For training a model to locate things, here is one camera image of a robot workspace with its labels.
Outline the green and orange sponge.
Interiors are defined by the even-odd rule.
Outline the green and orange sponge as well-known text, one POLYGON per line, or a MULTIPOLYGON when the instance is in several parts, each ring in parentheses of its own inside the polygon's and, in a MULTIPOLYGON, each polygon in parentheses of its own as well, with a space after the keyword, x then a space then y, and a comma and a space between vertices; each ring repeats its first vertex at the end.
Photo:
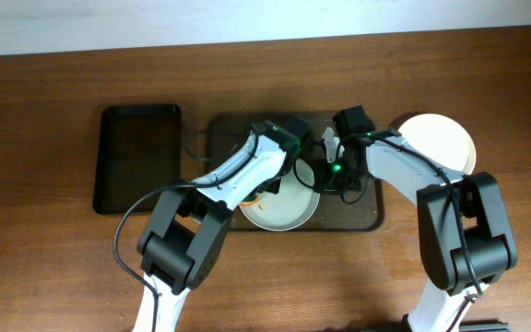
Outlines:
POLYGON ((259 205, 261 202, 261 197, 259 195, 248 196, 239 204, 241 208, 249 208, 259 205))

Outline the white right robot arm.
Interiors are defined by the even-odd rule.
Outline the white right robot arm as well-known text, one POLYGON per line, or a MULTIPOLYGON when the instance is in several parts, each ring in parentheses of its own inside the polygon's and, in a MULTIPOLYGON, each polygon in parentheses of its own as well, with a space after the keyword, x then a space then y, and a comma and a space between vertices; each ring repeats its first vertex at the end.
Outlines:
POLYGON ((333 117, 332 159, 319 170, 321 194, 364 194, 370 182, 392 185, 417 208, 419 250, 428 282, 415 308, 392 331, 506 331, 505 323, 464 325, 470 306, 517 265, 518 251, 497 180, 466 174, 413 148, 394 128, 378 130, 363 108, 333 117))

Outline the cream white plate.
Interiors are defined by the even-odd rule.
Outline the cream white plate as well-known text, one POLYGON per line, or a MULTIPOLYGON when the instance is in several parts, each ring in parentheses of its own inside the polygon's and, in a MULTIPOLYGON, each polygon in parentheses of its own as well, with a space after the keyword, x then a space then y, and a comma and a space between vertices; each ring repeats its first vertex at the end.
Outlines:
POLYGON ((441 165, 465 174, 474 171, 475 143, 457 121, 436 113, 424 113, 407 119, 398 131, 413 148, 441 165))

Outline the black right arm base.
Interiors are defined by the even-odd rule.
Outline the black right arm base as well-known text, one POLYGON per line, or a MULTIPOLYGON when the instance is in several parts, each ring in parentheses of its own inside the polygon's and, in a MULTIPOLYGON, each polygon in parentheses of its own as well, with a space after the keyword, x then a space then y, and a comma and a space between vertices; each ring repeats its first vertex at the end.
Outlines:
POLYGON ((475 323, 468 325, 461 325, 460 332, 510 332, 507 323, 475 323))

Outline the pale green plate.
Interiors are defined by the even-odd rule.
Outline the pale green plate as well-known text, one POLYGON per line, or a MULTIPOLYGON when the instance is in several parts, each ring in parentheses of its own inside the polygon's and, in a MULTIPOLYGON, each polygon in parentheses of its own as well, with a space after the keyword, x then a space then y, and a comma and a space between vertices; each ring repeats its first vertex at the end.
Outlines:
POLYGON ((300 227, 315 212, 320 194, 315 193, 312 168, 303 160, 281 178, 276 194, 259 193, 251 202, 241 202, 242 214, 253 225, 268 231, 289 231, 300 227))

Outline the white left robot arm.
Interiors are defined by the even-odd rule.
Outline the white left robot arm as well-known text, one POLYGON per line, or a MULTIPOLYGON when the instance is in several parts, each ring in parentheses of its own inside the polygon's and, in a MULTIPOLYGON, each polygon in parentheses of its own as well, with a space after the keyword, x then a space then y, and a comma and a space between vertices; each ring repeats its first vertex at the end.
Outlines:
POLYGON ((311 133, 300 117, 285 126, 253 124, 244 146, 213 172, 157 190, 159 199, 136 247, 145 287, 136 331, 174 330, 188 293, 218 260, 234 209, 279 184, 311 133))

